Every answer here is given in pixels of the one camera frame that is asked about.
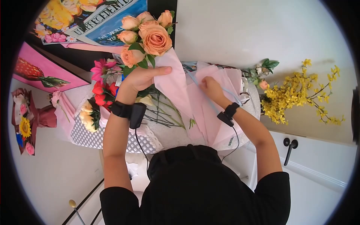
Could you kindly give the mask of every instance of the hand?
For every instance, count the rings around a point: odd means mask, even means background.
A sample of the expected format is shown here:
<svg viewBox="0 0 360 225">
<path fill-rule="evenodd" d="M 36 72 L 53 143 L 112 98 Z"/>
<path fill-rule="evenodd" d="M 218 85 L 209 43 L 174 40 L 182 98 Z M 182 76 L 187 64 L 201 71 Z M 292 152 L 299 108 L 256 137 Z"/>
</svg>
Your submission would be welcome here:
<svg viewBox="0 0 360 225">
<path fill-rule="evenodd" d="M 156 67 L 155 69 L 137 67 L 121 83 L 116 100 L 126 105 L 132 105 L 138 92 L 154 83 L 155 76 L 166 75 L 171 71 L 171 67 Z"/>
<path fill-rule="evenodd" d="M 200 89 L 216 104 L 221 106 L 222 108 L 226 108 L 230 102 L 227 99 L 222 91 L 220 84 L 213 77 L 204 77 L 199 84 Z"/>
</svg>

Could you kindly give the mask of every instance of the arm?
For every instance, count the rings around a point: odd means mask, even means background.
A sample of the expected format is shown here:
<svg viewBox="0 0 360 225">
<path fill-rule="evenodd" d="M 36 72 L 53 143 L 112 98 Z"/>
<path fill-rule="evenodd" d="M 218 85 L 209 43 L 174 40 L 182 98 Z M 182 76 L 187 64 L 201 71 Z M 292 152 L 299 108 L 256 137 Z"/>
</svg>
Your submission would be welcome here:
<svg viewBox="0 0 360 225">
<path fill-rule="evenodd" d="M 224 96 L 220 84 L 214 78 L 205 77 L 200 88 L 223 109 L 232 104 Z M 257 180 L 260 181 L 261 178 L 270 173 L 282 171 L 278 150 L 266 127 L 242 108 L 237 108 L 233 118 L 256 147 Z"/>
<path fill-rule="evenodd" d="M 138 92 L 148 88 L 154 76 L 169 73 L 171 67 L 136 68 L 121 83 L 116 101 L 126 105 L 134 104 Z M 133 192 L 125 162 L 129 124 L 128 119 L 110 114 L 103 140 L 105 188 L 123 187 Z"/>
</svg>

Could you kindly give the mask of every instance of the door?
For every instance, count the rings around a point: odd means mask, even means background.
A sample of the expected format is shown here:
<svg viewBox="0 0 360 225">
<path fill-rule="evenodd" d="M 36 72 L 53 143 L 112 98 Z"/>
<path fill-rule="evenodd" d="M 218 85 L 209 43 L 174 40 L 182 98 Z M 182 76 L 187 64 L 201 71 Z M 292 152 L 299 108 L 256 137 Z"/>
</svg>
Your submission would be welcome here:
<svg viewBox="0 0 360 225">
<path fill-rule="evenodd" d="M 356 146 L 270 132 L 280 155 L 283 171 L 289 173 L 291 210 L 289 225 L 321 225 L 330 217 L 352 174 Z M 288 147 L 284 139 L 298 141 L 284 166 Z"/>
</svg>

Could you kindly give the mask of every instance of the door handle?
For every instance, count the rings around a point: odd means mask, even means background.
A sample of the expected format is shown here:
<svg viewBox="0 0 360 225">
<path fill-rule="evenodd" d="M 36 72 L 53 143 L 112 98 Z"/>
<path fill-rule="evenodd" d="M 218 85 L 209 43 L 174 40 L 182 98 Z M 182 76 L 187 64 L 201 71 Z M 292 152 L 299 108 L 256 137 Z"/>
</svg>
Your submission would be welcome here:
<svg viewBox="0 0 360 225">
<path fill-rule="evenodd" d="M 290 154 L 291 154 L 291 149 L 296 149 L 299 146 L 299 142 L 297 142 L 297 140 L 292 140 L 291 144 L 290 144 L 290 139 L 289 138 L 285 138 L 284 139 L 284 145 L 287 147 L 289 146 L 288 149 L 288 153 L 286 154 L 286 159 L 284 162 L 284 166 L 286 166 L 289 162 L 289 158 L 290 158 Z"/>
</svg>

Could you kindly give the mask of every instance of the strawberry poster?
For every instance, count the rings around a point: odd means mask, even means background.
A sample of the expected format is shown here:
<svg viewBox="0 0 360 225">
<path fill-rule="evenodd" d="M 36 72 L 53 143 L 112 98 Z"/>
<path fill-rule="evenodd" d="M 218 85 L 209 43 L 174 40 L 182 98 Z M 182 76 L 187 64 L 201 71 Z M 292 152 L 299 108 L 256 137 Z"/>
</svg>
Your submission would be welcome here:
<svg viewBox="0 0 360 225">
<path fill-rule="evenodd" d="M 53 93 L 89 84 L 60 65 L 23 43 L 14 68 L 13 78 Z"/>
</svg>

